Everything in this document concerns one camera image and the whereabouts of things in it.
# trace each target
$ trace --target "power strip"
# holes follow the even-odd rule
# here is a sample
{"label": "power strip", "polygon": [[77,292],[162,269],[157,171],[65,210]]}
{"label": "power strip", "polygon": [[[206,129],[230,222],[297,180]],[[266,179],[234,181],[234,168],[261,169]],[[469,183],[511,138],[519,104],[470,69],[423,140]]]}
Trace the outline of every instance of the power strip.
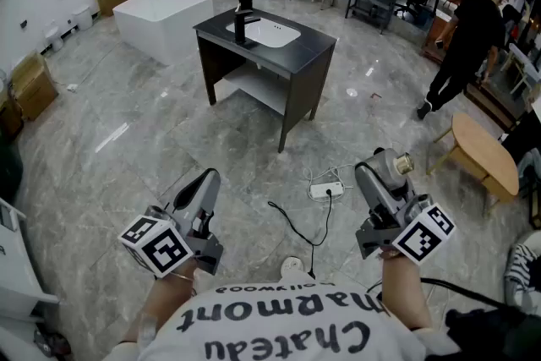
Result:
{"label": "power strip", "polygon": [[329,197],[327,194],[327,189],[331,191],[331,196],[336,197],[337,195],[344,194],[344,188],[342,183],[331,182],[331,183],[320,183],[319,185],[310,186],[310,194],[314,199],[324,199]]}

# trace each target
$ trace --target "black faucet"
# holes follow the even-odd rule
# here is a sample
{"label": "black faucet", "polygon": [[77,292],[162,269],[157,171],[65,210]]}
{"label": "black faucet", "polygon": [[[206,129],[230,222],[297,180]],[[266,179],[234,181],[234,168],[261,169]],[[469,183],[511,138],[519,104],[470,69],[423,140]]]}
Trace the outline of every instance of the black faucet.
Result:
{"label": "black faucet", "polygon": [[253,13],[252,9],[243,9],[241,11],[235,11],[235,42],[237,44],[243,44],[246,42],[246,34],[244,33],[244,25],[255,23],[260,21],[259,17],[246,17]]}

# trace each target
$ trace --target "black shirt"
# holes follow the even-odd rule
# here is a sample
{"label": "black shirt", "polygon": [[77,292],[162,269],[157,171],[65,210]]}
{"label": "black shirt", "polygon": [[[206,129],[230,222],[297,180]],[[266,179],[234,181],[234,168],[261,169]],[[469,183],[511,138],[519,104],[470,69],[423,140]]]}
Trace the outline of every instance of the black shirt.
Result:
{"label": "black shirt", "polygon": [[491,0],[462,0],[455,15],[458,26],[447,56],[459,57],[465,68],[477,71],[492,46],[504,46],[500,10]]}

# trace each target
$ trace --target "black countertop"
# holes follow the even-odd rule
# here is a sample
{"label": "black countertop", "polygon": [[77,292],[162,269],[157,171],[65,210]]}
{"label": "black countertop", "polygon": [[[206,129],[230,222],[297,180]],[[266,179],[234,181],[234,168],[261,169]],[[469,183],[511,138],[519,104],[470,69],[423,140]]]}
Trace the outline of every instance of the black countertop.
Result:
{"label": "black countertop", "polygon": [[291,74],[299,72],[322,52],[336,44],[335,38],[308,26],[284,19],[278,15],[269,14],[260,9],[254,9],[252,15],[254,17],[262,17],[271,21],[276,21],[281,25],[291,27],[292,29],[298,30],[301,35],[296,40],[279,48],[264,46],[249,38],[246,38],[244,44],[239,45],[235,42],[235,34],[226,29],[226,27],[235,20],[235,9],[231,9],[199,23],[194,26],[194,29],[198,32],[205,32],[222,40],[224,42],[224,47],[233,44],[241,55],[243,52],[250,53],[252,56],[262,58],[268,63],[276,65],[278,68],[286,70]]}

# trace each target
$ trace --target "white bathtub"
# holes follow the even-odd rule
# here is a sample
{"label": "white bathtub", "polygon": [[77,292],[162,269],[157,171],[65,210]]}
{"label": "white bathtub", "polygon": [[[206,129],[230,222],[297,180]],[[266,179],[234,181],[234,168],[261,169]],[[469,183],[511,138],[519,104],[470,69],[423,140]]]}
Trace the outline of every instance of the white bathtub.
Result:
{"label": "white bathtub", "polygon": [[128,0],[113,12],[123,41],[166,65],[197,49],[192,28],[214,15],[212,0]]}

